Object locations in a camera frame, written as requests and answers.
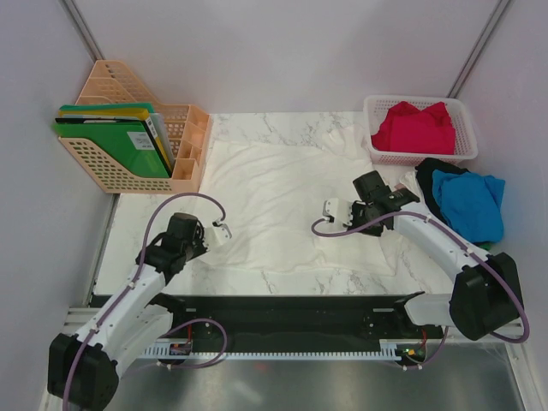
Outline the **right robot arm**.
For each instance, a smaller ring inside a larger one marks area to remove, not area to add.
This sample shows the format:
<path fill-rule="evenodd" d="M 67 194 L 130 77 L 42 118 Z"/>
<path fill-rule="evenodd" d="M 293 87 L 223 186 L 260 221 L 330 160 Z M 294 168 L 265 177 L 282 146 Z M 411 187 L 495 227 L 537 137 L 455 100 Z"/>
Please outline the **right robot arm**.
<path fill-rule="evenodd" d="M 377 171 L 353 181 L 349 231 L 381 235 L 393 230 L 431 257 L 452 281 L 448 295 L 417 294 L 392 315 L 394 331 L 411 337 L 423 325 L 454 327 L 467 339 L 492 335 L 507 343 L 530 336 L 515 261 L 465 241 L 433 216 L 407 188 L 391 189 Z"/>

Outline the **white t shirt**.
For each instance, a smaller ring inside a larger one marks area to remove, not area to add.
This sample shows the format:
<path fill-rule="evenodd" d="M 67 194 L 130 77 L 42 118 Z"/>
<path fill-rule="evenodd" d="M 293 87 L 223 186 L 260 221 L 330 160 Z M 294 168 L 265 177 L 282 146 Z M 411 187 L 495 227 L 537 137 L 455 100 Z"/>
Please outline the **white t shirt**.
<path fill-rule="evenodd" d="M 373 169 L 363 137 L 362 127 L 351 126 L 323 135 L 320 148 L 216 141 L 200 191 L 224 206 L 233 237 L 202 261 L 252 271 L 340 268 L 394 276 L 389 240 L 311 231 L 327 199 L 357 200 L 354 179 Z"/>

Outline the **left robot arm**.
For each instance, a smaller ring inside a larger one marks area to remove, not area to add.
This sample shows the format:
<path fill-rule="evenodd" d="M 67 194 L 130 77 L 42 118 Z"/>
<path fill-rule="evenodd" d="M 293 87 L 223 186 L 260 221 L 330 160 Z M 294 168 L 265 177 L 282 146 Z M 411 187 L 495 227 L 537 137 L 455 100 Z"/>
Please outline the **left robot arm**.
<path fill-rule="evenodd" d="M 103 410 L 119 381 L 141 353 L 163 334 L 178 337 L 188 316 L 154 303 L 186 263 L 229 239 L 223 225 L 204 227 L 187 213 L 174 214 L 167 229 L 145 246 L 127 281 L 73 335 L 57 335 L 49 348 L 47 390 L 87 410 Z"/>

